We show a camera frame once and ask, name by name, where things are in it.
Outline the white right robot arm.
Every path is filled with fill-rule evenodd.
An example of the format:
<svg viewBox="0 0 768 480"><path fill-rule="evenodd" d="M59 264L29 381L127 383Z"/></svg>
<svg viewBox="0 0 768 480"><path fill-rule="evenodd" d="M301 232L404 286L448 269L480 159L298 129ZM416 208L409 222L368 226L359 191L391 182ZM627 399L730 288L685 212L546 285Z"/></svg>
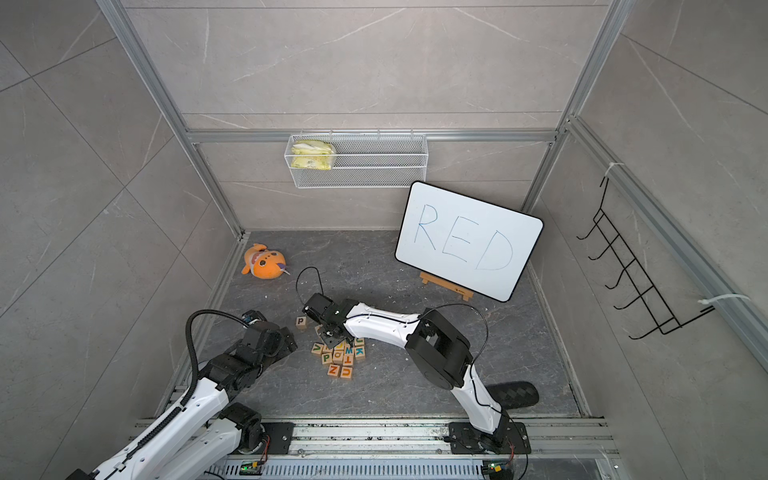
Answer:
<svg viewBox="0 0 768 480"><path fill-rule="evenodd" d="M405 350L422 375L449 391L468 420L449 427L446 441L458 453L529 454L523 425L509 415L513 409L536 404L539 394L529 382L485 386L477 372L479 352L443 314L453 303L401 314L347 299L337 303L322 291L302 302L302 312L321 327L323 341L335 347L343 341L370 339Z"/></svg>

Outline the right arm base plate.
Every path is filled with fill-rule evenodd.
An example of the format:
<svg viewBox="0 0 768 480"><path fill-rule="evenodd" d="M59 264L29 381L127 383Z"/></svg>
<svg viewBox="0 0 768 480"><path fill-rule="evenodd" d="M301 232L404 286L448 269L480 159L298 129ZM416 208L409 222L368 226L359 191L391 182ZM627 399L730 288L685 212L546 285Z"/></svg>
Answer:
<svg viewBox="0 0 768 480"><path fill-rule="evenodd" d="M452 454L530 454L532 452L526 426L503 420L495 433L485 433L469 422L451 422L443 441Z"/></svg>

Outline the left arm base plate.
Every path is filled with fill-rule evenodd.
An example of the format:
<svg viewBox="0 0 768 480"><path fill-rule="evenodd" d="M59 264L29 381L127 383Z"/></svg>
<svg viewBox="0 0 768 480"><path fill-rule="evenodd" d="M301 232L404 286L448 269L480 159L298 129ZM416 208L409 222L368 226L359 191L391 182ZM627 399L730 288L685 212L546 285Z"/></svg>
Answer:
<svg viewBox="0 0 768 480"><path fill-rule="evenodd" d="M267 422L246 427L242 431L237 451L243 455L287 455L295 424L292 422Z"/></svg>

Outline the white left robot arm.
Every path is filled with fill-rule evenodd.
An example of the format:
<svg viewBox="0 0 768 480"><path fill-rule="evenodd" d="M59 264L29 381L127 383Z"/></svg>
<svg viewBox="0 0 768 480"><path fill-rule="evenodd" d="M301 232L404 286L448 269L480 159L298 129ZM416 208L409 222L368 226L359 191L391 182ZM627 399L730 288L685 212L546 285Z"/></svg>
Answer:
<svg viewBox="0 0 768 480"><path fill-rule="evenodd" d="M192 338L193 323L202 316L228 319L244 329L240 340L204 366ZM191 378L183 396L118 453L90 472L74 470L70 479L194 479L239 448L266 445L261 415L235 398L297 349L290 330L259 311L241 318L202 309L188 318L185 340Z"/></svg>

